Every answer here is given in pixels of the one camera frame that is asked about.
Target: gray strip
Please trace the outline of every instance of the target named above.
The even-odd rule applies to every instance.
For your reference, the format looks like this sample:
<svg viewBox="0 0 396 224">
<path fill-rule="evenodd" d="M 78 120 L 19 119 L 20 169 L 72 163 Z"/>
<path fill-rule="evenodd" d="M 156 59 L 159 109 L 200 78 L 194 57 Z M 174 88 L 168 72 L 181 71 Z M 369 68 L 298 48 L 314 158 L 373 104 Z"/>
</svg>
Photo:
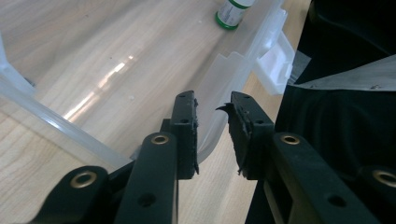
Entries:
<svg viewBox="0 0 396 224">
<path fill-rule="evenodd" d="M 295 87 L 310 90 L 396 91 L 396 55 Z"/>
</svg>

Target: bottle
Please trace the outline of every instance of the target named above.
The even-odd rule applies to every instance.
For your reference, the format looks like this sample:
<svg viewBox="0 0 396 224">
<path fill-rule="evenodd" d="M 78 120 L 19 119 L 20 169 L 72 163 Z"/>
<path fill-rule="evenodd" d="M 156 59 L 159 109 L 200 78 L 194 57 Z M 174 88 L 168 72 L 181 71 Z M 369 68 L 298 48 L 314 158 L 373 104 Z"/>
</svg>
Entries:
<svg viewBox="0 0 396 224">
<path fill-rule="evenodd" d="M 245 11 L 253 5 L 255 0 L 225 0 L 216 13 L 218 24 L 227 29 L 234 30 L 238 27 Z"/>
</svg>

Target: black fabric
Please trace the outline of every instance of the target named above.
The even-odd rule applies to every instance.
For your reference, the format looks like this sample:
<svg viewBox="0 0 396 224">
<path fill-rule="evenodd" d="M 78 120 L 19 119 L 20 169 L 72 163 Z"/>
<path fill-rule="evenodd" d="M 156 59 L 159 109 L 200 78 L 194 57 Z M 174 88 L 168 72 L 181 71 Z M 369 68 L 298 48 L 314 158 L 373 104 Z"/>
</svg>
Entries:
<svg viewBox="0 0 396 224">
<path fill-rule="evenodd" d="M 396 92 L 312 91 L 288 86 L 278 132 L 303 136 L 344 178 L 362 166 L 396 169 Z"/>
</svg>

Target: transparent plastic box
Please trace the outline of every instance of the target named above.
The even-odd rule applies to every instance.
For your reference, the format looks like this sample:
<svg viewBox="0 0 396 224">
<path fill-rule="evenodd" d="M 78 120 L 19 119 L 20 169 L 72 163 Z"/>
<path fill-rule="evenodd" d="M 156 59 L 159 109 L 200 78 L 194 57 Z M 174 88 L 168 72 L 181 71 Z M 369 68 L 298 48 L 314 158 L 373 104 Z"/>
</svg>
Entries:
<svg viewBox="0 0 396 224">
<path fill-rule="evenodd" d="M 7 61 L 35 86 L 23 91 L 23 78 L 0 74 L 2 197 L 33 192 L 40 204 L 71 169 L 121 167 L 170 118 L 183 91 L 194 90 L 198 100 L 203 161 L 227 120 L 215 109 L 242 90 L 269 50 L 262 46 L 277 41 L 282 3 L 256 0 L 235 31 L 216 24 L 222 1 L 0 3 Z M 1 204 L 0 214 L 23 210 L 18 199 Z"/>
</svg>

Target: tabletop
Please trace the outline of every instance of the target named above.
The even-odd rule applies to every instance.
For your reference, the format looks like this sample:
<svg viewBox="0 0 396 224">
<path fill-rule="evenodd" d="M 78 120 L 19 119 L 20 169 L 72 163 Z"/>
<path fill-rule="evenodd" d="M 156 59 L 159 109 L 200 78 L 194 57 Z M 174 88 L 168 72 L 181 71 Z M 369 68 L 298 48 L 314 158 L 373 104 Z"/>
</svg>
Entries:
<svg viewBox="0 0 396 224">
<path fill-rule="evenodd" d="M 159 94 L 174 96 L 200 82 L 198 70 L 208 65 L 207 58 L 213 57 L 210 50 L 220 48 L 219 41 L 232 36 L 215 25 L 201 27 L 207 21 L 213 22 L 211 10 L 219 7 L 221 1 L 141 2 L 18 0 L 3 1 L 0 6 L 0 32 L 8 60 L 40 89 L 35 98 L 121 154 L 130 153 L 130 147 L 138 148 L 141 139 L 149 134 L 145 130 L 158 128 L 155 122 L 148 121 L 169 115 L 168 102 L 159 100 L 156 106 L 160 109 L 153 110 L 145 100 Z M 286 0 L 282 6 L 288 12 L 283 31 L 294 49 L 309 3 Z M 174 12 L 172 17 L 163 13 L 167 8 Z M 200 8 L 207 15 L 186 8 Z M 139 16 L 131 21 L 130 14 Z M 187 29 L 183 34 L 187 31 L 189 35 L 179 37 L 180 28 L 173 25 L 174 21 L 187 17 L 185 22 L 196 23 L 193 27 L 183 26 Z M 199 32 L 207 32 L 205 43 L 200 42 Z M 88 45 L 84 43 L 87 37 L 92 39 Z M 165 59 L 159 57 L 158 49 L 167 55 Z M 190 74 L 172 76 L 185 71 L 186 66 Z M 128 78 L 132 69 L 153 75 Z M 83 78 L 81 71 L 87 73 Z M 171 75 L 153 80 L 156 73 Z M 123 87 L 132 82 L 139 83 L 136 90 Z M 175 82 L 183 88 L 175 87 Z M 152 96 L 142 95 L 143 89 L 153 92 Z M 248 77 L 243 92 L 252 95 L 270 118 L 276 119 L 281 95 L 269 95 L 254 74 Z M 36 133 L 45 127 L 35 125 L 29 114 L 14 105 L 1 106 L 0 223 L 24 223 L 35 215 L 60 178 L 89 163 L 90 156 L 85 161 L 76 160 L 57 146 L 58 140 L 63 141 L 57 133 L 43 138 Z M 132 120 L 134 114 L 147 114 L 147 118 Z M 21 120 L 33 125 L 21 125 Z M 97 128 L 96 120 L 101 120 L 103 128 Z M 99 161 L 95 164 L 106 166 Z M 225 129 L 214 151 L 200 164 L 200 174 L 179 183 L 179 223 L 244 223 L 256 182 L 239 176 L 237 169 L 233 144 Z"/>
</svg>

